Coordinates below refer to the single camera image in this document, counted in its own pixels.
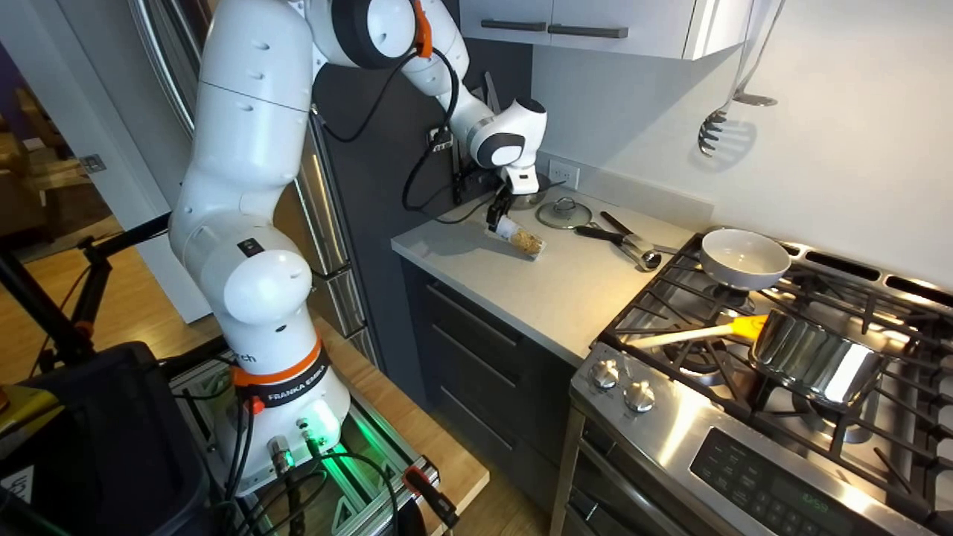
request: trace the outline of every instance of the wall outlet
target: wall outlet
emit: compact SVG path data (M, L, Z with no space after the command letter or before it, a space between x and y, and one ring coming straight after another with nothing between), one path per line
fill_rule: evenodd
M585 170L579 164L548 159L548 181L579 190L585 181Z

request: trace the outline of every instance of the white countertop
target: white countertop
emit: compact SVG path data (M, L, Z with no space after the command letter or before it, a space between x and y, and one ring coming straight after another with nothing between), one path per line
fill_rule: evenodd
M604 210L653 245L676 251L692 240L692 231L632 210L604 205L573 190L548 190L548 201L553 198L576 198L589 205L601 228L598 213ZM391 245L411 265L565 362L585 362L598 330L661 271L641 274L615 245L582 240L573 231L551 231L537 222L537 210L516 210L509 217L545 240L545 251L530 262L507 243L488 235L482 217L486 210L460 228L430 222L397 235Z

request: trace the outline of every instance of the robotic arm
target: robotic arm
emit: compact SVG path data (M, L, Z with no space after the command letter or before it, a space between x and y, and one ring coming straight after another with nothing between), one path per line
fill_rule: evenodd
M278 449L308 458L333 446L348 415L348 390L329 366L303 307L309 265L272 228L282 189L299 177L314 77L323 67L399 67L414 43L434 55L409 61L403 74L451 111L470 162L500 170L507 184L488 231L537 256L543 243L507 213L513 193L539 189L545 111L524 101L492 113L463 88L470 61L442 0L218 0L202 50L195 159L169 243L238 362L233 385L242 397L215 433L226 481L238 455L233 445L254 429L245 467L230 470L235 494L274 481Z

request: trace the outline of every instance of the white cabinet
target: white cabinet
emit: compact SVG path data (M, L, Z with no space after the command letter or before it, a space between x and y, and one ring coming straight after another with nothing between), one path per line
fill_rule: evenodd
M744 43L755 0L463 0L470 40L696 61Z

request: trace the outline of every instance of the white wall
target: white wall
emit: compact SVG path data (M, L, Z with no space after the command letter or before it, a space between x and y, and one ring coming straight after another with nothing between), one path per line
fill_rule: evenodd
M696 125L740 55L699 64L545 50L533 94L545 153L716 205L716 225L798 240L953 289L953 3L789 0L750 94L737 164Z

